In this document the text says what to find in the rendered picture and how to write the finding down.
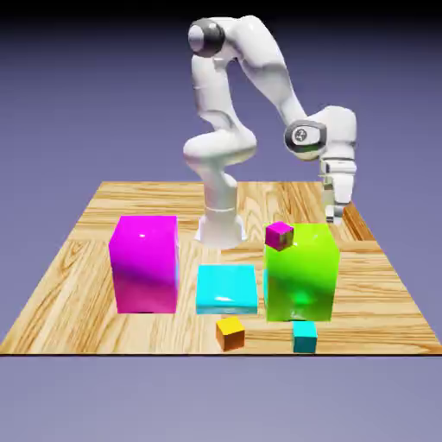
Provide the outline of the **small orange cube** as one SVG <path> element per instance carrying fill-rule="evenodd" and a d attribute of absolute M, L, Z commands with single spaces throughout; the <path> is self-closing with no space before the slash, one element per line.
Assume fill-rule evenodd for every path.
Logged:
<path fill-rule="evenodd" d="M 245 328 L 237 316 L 220 319 L 216 322 L 216 338 L 222 351 L 242 348 Z"/>

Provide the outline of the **small cyan cube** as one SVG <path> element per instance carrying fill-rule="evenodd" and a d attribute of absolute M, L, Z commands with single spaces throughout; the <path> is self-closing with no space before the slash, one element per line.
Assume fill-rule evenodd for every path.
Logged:
<path fill-rule="evenodd" d="M 318 333 L 312 321 L 295 320 L 293 322 L 294 353 L 314 353 L 317 346 Z"/>

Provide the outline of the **large cyan box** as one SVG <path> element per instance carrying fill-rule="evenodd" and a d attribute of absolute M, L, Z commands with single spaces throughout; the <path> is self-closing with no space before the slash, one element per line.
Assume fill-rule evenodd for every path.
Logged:
<path fill-rule="evenodd" d="M 197 314 L 257 314 L 255 267 L 250 264 L 200 265 Z"/>

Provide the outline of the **large green box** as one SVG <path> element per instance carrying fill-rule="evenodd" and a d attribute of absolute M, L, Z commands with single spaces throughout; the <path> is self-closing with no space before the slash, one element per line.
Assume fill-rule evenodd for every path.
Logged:
<path fill-rule="evenodd" d="M 297 223 L 292 246 L 265 244 L 263 291 L 268 321 L 330 321 L 340 252 L 327 224 Z"/>

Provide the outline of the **large magenta box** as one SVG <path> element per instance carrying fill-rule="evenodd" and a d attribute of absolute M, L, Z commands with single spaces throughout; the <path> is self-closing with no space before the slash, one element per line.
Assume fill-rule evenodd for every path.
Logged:
<path fill-rule="evenodd" d="M 179 292 L 175 216 L 121 216 L 109 241 L 119 313 L 175 313 Z"/>

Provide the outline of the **small magenta cube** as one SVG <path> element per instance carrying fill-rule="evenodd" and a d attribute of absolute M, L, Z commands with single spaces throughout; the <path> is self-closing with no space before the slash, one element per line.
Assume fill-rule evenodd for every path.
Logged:
<path fill-rule="evenodd" d="M 294 228 L 284 222 L 274 222 L 266 226 L 265 244 L 278 251 L 284 250 L 294 243 Z"/>

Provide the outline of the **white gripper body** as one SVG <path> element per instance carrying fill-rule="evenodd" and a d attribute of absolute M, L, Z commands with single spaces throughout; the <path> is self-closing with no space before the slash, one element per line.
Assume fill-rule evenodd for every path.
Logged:
<path fill-rule="evenodd" d="M 353 174 L 326 174 L 323 179 L 323 204 L 347 206 L 351 202 Z"/>

